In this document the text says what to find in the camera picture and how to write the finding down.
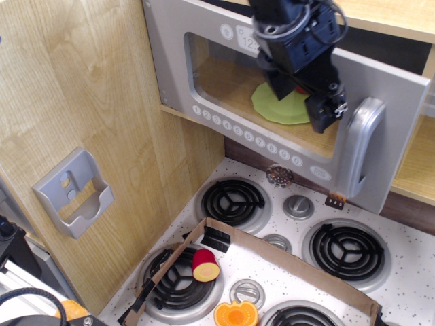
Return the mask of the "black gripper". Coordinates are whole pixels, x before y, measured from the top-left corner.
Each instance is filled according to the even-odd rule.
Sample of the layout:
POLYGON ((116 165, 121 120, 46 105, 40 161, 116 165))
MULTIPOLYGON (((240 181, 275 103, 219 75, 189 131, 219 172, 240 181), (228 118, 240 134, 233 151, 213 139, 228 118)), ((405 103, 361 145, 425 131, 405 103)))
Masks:
POLYGON ((316 133, 340 120, 348 110, 332 51, 345 36, 333 1, 254 1, 254 37, 260 46, 260 66, 280 101, 300 86, 316 133))

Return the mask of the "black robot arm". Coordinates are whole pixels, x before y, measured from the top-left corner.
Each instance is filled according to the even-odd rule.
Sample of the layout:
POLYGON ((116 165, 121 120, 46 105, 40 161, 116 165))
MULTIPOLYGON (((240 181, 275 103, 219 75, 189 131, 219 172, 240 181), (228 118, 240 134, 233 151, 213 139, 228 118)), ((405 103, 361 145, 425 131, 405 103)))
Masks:
POLYGON ((250 1, 258 61, 275 96, 297 88, 308 94, 310 123, 323 133, 347 110, 344 84, 332 64, 335 47, 348 24, 339 26, 342 9, 334 1, 250 1))

